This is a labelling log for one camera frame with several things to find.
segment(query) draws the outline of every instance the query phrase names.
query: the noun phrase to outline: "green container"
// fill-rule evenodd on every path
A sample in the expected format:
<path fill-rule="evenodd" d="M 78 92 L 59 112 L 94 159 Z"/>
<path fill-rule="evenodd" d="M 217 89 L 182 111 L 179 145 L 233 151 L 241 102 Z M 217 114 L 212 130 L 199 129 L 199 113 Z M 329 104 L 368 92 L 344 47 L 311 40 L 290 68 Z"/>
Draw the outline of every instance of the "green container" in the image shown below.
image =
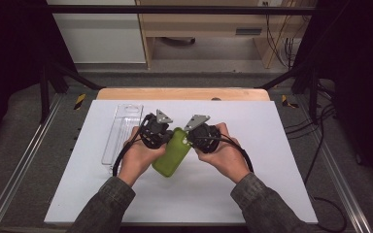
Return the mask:
<path fill-rule="evenodd" d="M 174 129 L 174 136 L 166 146 L 165 154 L 153 162 L 153 168 L 164 177 L 171 177 L 190 150 L 187 133 L 182 128 Z"/>

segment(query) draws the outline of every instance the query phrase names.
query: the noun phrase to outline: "cable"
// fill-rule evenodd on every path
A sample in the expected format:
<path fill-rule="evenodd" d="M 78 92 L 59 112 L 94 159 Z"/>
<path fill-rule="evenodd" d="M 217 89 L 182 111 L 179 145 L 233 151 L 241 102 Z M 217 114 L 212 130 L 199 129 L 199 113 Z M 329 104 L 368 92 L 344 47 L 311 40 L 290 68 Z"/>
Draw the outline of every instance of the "cable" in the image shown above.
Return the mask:
<path fill-rule="evenodd" d="M 286 42 L 284 43 L 284 49 L 286 52 L 286 57 L 288 60 L 288 67 L 291 68 L 291 60 L 292 60 L 292 45 L 293 45 L 293 39 L 286 38 Z"/>
<path fill-rule="evenodd" d="M 248 156 L 247 152 L 244 149 L 242 149 L 238 144 L 236 144 L 234 141 L 232 141 L 232 139 L 229 138 L 228 136 L 223 135 L 223 134 L 221 134 L 221 135 L 226 137 L 227 139 L 215 138 L 215 137 L 196 137 L 195 139 L 216 140 L 216 141 L 221 141 L 221 142 L 225 142 L 225 143 L 228 143 L 228 144 L 232 145 L 235 149 L 237 149 L 238 151 L 241 152 L 242 156 L 244 157 L 245 161 L 247 162 L 247 166 L 250 169 L 250 172 L 253 173 L 254 172 L 253 164 L 252 164 L 252 162 L 250 160 L 250 157 Z"/>
<path fill-rule="evenodd" d="M 333 110 L 335 110 L 334 107 L 332 107 L 331 109 L 327 110 L 327 112 L 324 113 L 324 115 L 320 115 L 320 116 L 318 116 L 318 118 L 327 119 L 329 116 L 331 116 L 331 115 L 333 114 L 333 113 L 330 112 L 330 111 L 333 111 Z M 296 125 L 287 126 L 286 128 L 291 128 L 291 127 L 296 127 L 296 126 L 302 125 L 303 123 L 305 123 L 305 122 L 308 121 L 308 120 L 310 120 L 310 119 L 308 118 L 308 119 L 302 121 L 301 123 L 298 123 L 298 124 L 296 124 Z M 308 124 L 306 124 L 306 125 L 304 125 L 304 126 L 298 128 L 298 129 L 294 129 L 294 130 L 292 130 L 292 131 L 286 132 L 286 134 L 288 135 L 288 134 L 292 134 L 292 133 L 299 132 L 299 131 L 301 131 L 301 130 L 303 130 L 303 129 L 305 129 L 305 128 L 307 128 L 308 126 L 313 125 L 313 124 L 314 124 L 314 122 L 310 122 L 310 123 L 308 123 Z"/>
<path fill-rule="evenodd" d="M 281 56 L 281 50 L 278 52 L 278 55 L 279 55 L 278 59 L 280 60 L 280 63 L 288 68 L 288 65 L 284 62 L 283 57 Z"/>
<path fill-rule="evenodd" d="M 131 141 L 129 141 L 128 143 L 125 144 L 125 146 L 123 146 L 122 150 L 120 151 L 118 157 L 117 157 L 117 160 L 115 160 L 115 163 L 114 163 L 114 166 L 112 168 L 112 176 L 116 177 L 117 174 L 118 174 L 118 167 L 120 165 L 120 161 L 123 159 L 123 157 L 125 156 L 125 154 L 128 152 L 128 150 L 132 147 L 132 145 L 138 141 L 136 140 L 136 138 L 138 137 L 138 135 L 140 134 L 141 132 L 141 128 L 144 127 L 145 125 L 145 121 L 151 119 L 152 116 L 150 115 L 147 115 L 144 117 L 144 120 L 142 120 L 138 130 L 136 131 L 135 135 L 132 137 Z"/>
<path fill-rule="evenodd" d="M 308 135 L 308 134 L 310 134 L 310 133 L 316 131 L 317 129 L 318 129 L 318 126 L 316 126 L 313 130 L 308 131 L 308 132 L 306 132 L 306 133 L 304 133 L 304 134 L 301 134 L 301 135 L 296 136 L 296 137 L 288 138 L 288 140 L 293 140 L 293 139 L 299 139 L 299 138 L 302 138 L 302 137 L 304 137 L 304 136 L 306 136 L 306 135 Z"/>
<path fill-rule="evenodd" d="M 316 160 L 317 160 L 317 158 L 318 158 L 318 154 L 320 153 L 320 149 L 321 149 L 322 142 L 323 142 L 323 135 L 324 135 L 324 131 L 323 131 L 323 120 L 324 120 L 324 117 L 325 117 L 326 113 L 329 112 L 329 111 L 332 111 L 332 110 L 333 110 L 333 108 L 332 108 L 332 109 L 329 109 L 329 110 L 327 109 L 327 108 L 329 108 L 329 107 L 331 107 L 331 106 L 332 106 L 332 104 L 329 104 L 329 105 L 325 106 L 325 107 L 323 108 L 322 113 L 321 113 L 321 116 L 320 116 L 320 128 L 321 128 L 321 133 L 322 133 L 322 135 L 321 135 L 321 138 L 320 138 L 320 141 L 319 141 L 319 144 L 318 144 L 317 150 L 316 150 L 316 152 L 315 152 L 315 154 L 314 154 L 313 161 L 311 162 L 310 168 L 309 168 L 309 170 L 308 170 L 307 176 L 306 176 L 305 179 L 304 179 L 304 184 L 305 184 L 305 185 L 307 185 L 308 179 L 309 179 L 309 177 L 310 177 L 310 175 L 311 175 L 311 172 L 312 172 L 312 170 L 313 170 L 313 168 L 314 168 L 314 165 L 315 165 L 315 163 L 316 163 Z M 338 212 L 340 213 L 340 215 L 341 215 L 341 217 L 342 217 L 342 219 L 343 219 L 343 225 L 342 225 L 342 227 L 341 227 L 340 229 L 335 229 L 335 230 L 333 230 L 333 229 L 329 229 L 329 228 L 323 227 L 323 226 L 320 225 L 319 223 L 317 224 L 317 226 L 318 226 L 321 230 L 324 230 L 324 231 L 327 231 L 327 232 L 337 232 L 337 233 L 338 233 L 338 232 L 344 232 L 344 230 L 347 228 L 347 218 L 345 217 L 345 215 L 344 215 L 344 213 L 342 212 L 342 210 L 341 210 L 341 209 L 340 209 L 340 208 L 339 208 L 335 203 L 333 203 L 333 202 L 331 202 L 331 201 L 329 201 L 329 200 L 327 200 L 327 199 L 324 199 L 324 198 L 321 198 L 321 197 L 313 197 L 313 199 L 314 199 L 314 200 L 323 201 L 323 202 L 326 202 L 326 203 L 332 205 L 333 207 L 335 207 L 335 208 L 338 210 Z"/>
<path fill-rule="evenodd" d="M 277 44 L 275 43 L 274 38 L 272 37 L 271 30 L 269 28 L 269 15 L 265 15 L 265 17 L 266 17 L 266 41 L 268 42 L 269 47 L 275 53 L 275 55 L 277 57 L 279 57 L 278 50 L 277 50 Z"/>
<path fill-rule="evenodd" d="M 303 120 L 302 122 L 300 122 L 300 123 L 298 123 L 298 124 L 290 125 L 290 126 L 286 126 L 286 127 L 284 127 L 284 128 L 286 129 L 286 128 L 297 127 L 297 126 L 299 126 L 299 125 L 301 125 L 301 124 L 303 124 L 303 123 L 305 123 L 305 122 L 308 122 L 308 120 L 310 120 L 310 119 L 307 118 L 307 119 Z"/>

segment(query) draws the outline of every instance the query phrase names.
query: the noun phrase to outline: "white table surface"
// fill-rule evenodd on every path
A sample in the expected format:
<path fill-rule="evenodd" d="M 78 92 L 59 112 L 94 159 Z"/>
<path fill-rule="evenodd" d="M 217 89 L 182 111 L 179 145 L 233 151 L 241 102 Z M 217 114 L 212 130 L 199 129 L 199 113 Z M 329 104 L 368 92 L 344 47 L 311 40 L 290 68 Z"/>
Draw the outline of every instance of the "white table surface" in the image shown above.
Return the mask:
<path fill-rule="evenodd" d="M 254 173 L 276 190 L 295 214 L 308 223 L 317 217 L 295 164 L 277 109 L 272 101 L 94 100 L 62 176 L 46 223 L 70 224 L 111 176 L 101 164 L 119 104 L 142 104 L 144 115 L 160 109 L 182 127 L 192 115 L 208 115 L 208 124 L 225 122 L 254 165 Z M 134 201 L 122 222 L 128 224 L 244 223 L 230 197 L 234 183 L 190 150 L 171 178 L 151 166 L 134 184 Z"/>

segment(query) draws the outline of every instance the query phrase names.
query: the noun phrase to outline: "gray carpet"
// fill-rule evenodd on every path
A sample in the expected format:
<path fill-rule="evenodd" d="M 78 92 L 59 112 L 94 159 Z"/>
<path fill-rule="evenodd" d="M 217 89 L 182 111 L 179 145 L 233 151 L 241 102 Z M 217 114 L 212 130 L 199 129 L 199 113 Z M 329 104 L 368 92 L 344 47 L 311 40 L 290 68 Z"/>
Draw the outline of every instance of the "gray carpet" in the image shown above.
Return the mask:
<path fill-rule="evenodd" d="M 106 86 L 236 86 L 253 87 L 261 85 L 275 76 L 242 73 L 218 74 L 90 74 L 86 77 L 98 84 Z M 23 182 L 19 187 L 7 213 L 3 217 L 1 227 L 34 227 L 54 228 L 43 223 L 49 207 L 49 200 L 54 195 L 63 170 L 75 145 L 79 129 L 82 127 L 90 101 L 96 97 L 96 91 L 89 90 L 80 84 L 69 81 L 71 85 L 64 96 L 60 109 L 40 146 L 35 159 L 32 161 Z M 290 95 L 287 85 L 282 84 L 270 91 L 271 99 L 276 106 L 283 126 L 300 123 L 305 119 L 299 108 L 284 107 L 282 94 L 287 94 L 291 104 L 298 104 L 297 99 Z M 86 99 L 79 110 L 74 110 L 79 94 L 85 93 Z M 328 104 L 322 96 L 320 105 Z M 22 90 L 11 98 L 10 109 L 0 127 L 0 193 L 15 170 L 17 163 L 32 138 L 40 118 L 39 86 L 34 85 Z M 362 208 L 369 225 L 373 229 L 373 171 L 370 167 L 357 165 L 355 153 L 340 123 L 334 117 L 324 122 L 325 141 L 347 178 L 356 199 Z M 299 171 L 305 177 L 311 164 L 317 144 L 308 134 L 298 139 L 289 140 Z M 345 208 L 326 171 L 321 158 L 317 160 L 307 189 L 313 196 L 326 198 L 336 203 L 346 214 Z M 331 229 L 339 228 L 342 224 L 338 212 L 322 202 L 313 202 L 320 224 Z M 317 226 L 311 226 L 314 231 L 324 232 Z M 122 227 L 120 232 L 246 232 L 243 227 Z M 355 232 L 348 219 L 347 232 Z"/>

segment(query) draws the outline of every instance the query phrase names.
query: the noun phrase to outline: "aluminum rail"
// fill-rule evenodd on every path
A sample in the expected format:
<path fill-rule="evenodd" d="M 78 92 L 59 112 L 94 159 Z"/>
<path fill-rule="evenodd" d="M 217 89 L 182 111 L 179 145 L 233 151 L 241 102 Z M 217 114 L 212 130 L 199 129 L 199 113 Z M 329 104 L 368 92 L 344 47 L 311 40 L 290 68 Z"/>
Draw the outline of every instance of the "aluminum rail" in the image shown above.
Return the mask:
<path fill-rule="evenodd" d="M 59 106 L 63 99 L 63 94 L 55 94 L 54 99 L 51 104 L 51 111 L 50 115 L 48 116 L 47 120 L 40 124 L 38 129 L 35 132 L 32 140 L 30 141 L 27 149 L 25 150 L 22 158 L 20 159 L 19 164 L 17 165 L 16 169 L 14 170 L 11 178 L 9 179 L 6 187 L 2 191 L 0 195 L 0 222 L 6 213 L 11 201 L 13 200 L 15 194 L 17 193 L 17 189 L 19 188 L 23 177 L 28 170 L 29 165 L 31 164 L 33 158 L 35 157 L 36 152 L 38 151 L 39 146 L 41 145 L 42 141 L 47 134 L 48 129 L 51 126 L 51 123 L 59 109 Z"/>
<path fill-rule="evenodd" d="M 309 117 L 308 114 L 308 104 L 305 96 L 302 95 L 295 95 L 298 103 L 300 103 L 300 107 L 304 112 L 305 117 Z M 322 136 L 322 132 L 318 128 L 314 131 L 314 139 L 318 144 L 320 138 Z M 338 195 L 341 201 L 344 204 L 345 210 L 350 217 L 351 223 L 354 226 L 354 229 L 358 233 L 371 233 L 373 232 L 368 221 L 359 206 L 359 203 L 356 200 L 353 192 L 351 191 L 350 186 L 348 185 L 347 179 L 341 172 L 337 162 L 335 161 L 334 156 L 329 149 L 328 144 L 323 140 L 322 142 L 322 160 L 325 164 L 326 170 L 328 171 L 329 176 L 332 178 L 332 182 L 334 183 L 335 188 L 337 189 Z"/>

